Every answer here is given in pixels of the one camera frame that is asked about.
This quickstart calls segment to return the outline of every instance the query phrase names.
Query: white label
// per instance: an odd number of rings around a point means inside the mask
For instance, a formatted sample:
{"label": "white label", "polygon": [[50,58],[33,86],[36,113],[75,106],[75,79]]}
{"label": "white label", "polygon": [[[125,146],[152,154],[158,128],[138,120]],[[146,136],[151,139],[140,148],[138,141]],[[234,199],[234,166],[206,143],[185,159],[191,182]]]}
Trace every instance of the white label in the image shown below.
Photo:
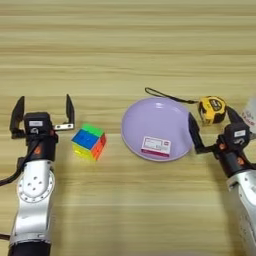
{"label": "white label", "polygon": [[256,97],[248,101],[242,112],[242,118],[249,125],[250,131],[256,134]]}
{"label": "white label", "polygon": [[236,138],[236,137],[245,136],[245,134],[246,134],[246,131],[245,131],[245,130],[237,131],[237,132],[235,132],[235,138]]}
{"label": "white label", "polygon": [[171,152],[171,142],[169,140],[145,136],[141,151],[147,154],[169,157]]}
{"label": "white label", "polygon": [[29,121],[29,126],[43,126],[43,121]]}

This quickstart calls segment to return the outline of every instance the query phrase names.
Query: robotic arm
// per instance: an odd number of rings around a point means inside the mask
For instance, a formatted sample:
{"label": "robotic arm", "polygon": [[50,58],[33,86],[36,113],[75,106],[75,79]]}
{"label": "robotic arm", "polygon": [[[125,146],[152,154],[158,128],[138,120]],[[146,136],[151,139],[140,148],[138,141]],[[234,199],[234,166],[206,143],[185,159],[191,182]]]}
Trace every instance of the robotic arm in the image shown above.
{"label": "robotic arm", "polygon": [[247,256],[256,255],[256,165],[249,162],[243,149],[249,144],[250,129],[234,109],[227,107],[231,124],[216,143],[205,147],[199,127],[189,114],[189,131],[198,154],[212,152],[219,160],[237,212],[240,236]]}
{"label": "robotic arm", "polygon": [[[53,126],[46,112],[27,113],[24,97],[17,102],[11,118],[12,138],[25,138],[28,153],[19,158],[17,171],[0,181],[5,185],[18,176],[19,209],[10,236],[8,256],[48,256],[51,248],[51,215],[55,178],[53,162],[58,143],[56,131],[74,128],[74,107],[67,95],[68,122]],[[19,129],[24,120],[25,131]]]}

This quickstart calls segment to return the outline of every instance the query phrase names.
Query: blue square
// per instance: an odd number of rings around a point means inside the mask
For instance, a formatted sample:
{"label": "blue square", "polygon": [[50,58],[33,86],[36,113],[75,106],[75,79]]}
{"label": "blue square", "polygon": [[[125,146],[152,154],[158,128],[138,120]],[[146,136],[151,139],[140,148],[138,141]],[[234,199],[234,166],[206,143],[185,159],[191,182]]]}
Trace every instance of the blue square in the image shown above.
{"label": "blue square", "polygon": [[74,136],[72,141],[84,148],[91,150],[93,146],[96,144],[96,142],[98,141],[98,139],[99,138],[97,136],[81,129]]}

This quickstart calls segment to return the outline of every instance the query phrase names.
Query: white object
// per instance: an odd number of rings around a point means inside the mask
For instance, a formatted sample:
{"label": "white object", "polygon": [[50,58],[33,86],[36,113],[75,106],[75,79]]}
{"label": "white object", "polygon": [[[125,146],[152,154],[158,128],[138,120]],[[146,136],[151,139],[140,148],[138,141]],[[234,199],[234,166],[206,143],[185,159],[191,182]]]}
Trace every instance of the white object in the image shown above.
{"label": "white object", "polygon": [[171,142],[160,138],[144,137],[141,152],[163,157],[169,157],[171,152]]}
{"label": "white object", "polygon": [[256,97],[251,98],[242,112],[242,117],[249,125],[252,133],[256,134]]}

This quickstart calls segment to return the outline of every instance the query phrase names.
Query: green square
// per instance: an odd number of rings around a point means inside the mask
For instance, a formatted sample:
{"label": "green square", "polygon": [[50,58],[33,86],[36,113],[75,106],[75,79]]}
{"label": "green square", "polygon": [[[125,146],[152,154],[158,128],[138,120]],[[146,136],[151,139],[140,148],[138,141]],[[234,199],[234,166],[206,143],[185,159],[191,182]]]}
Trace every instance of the green square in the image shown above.
{"label": "green square", "polygon": [[82,129],[98,137],[101,137],[104,133],[102,129],[96,128],[90,124],[84,124]]}

